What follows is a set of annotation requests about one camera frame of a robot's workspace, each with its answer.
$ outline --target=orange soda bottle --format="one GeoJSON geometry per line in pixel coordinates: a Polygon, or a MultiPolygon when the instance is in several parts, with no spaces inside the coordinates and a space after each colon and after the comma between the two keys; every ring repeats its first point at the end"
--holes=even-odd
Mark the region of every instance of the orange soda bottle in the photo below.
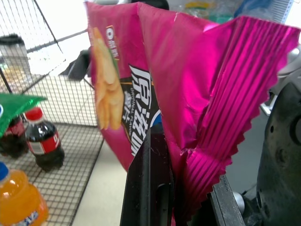
{"type": "Polygon", "coordinates": [[[46,202],[26,174],[0,162],[0,225],[40,226],[47,218],[46,202]]]}

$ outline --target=pink snack bag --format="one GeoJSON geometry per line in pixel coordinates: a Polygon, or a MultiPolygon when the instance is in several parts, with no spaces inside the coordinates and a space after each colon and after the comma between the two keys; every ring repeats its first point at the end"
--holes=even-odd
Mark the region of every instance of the pink snack bag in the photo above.
{"type": "Polygon", "coordinates": [[[250,17],[218,25],[143,3],[87,3],[102,134],[127,170],[161,122],[185,225],[231,164],[300,30],[250,17]]]}

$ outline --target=blue bottle cap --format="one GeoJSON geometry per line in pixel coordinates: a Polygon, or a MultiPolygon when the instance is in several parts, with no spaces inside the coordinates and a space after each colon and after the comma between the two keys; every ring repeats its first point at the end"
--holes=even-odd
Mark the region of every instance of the blue bottle cap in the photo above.
{"type": "Polygon", "coordinates": [[[0,181],[6,178],[8,175],[8,168],[6,165],[0,161],[0,181]]]}

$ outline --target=dark liquid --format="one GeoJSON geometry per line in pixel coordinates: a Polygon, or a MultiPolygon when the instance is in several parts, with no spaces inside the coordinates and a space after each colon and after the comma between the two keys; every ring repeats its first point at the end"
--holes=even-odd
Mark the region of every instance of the dark liquid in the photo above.
{"type": "MultiPolygon", "coordinates": [[[[42,121],[38,124],[29,124],[26,129],[26,139],[29,142],[41,142],[51,138],[56,133],[56,127],[49,121],[42,121]]],[[[44,171],[48,172],[63,165],[65,153],[61,143],[49,153],[34,154],[36,163],[44,171]]]]}
{"type": "MultiPolygon", "coordinates": [[[[9,127],[13,127],[21,121],[21,117],[16,117],[9,124],[9,127]]],[[[6,156],[9,155],[12,158],[18,158],[23,153],[28,151],[28,145],[25,139],[25,130],[21,135],[8,134],[4,135],[0,139],[0,154],[6,156]]]]}

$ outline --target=green package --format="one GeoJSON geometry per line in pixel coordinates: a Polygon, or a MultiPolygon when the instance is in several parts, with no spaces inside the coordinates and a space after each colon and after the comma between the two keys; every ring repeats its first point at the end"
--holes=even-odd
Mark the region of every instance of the green package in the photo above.
{"type": "Polygon", "coordinates": [[[45,97],[0,93],[0,137],[16,116],[32,109],[45,97]]]}

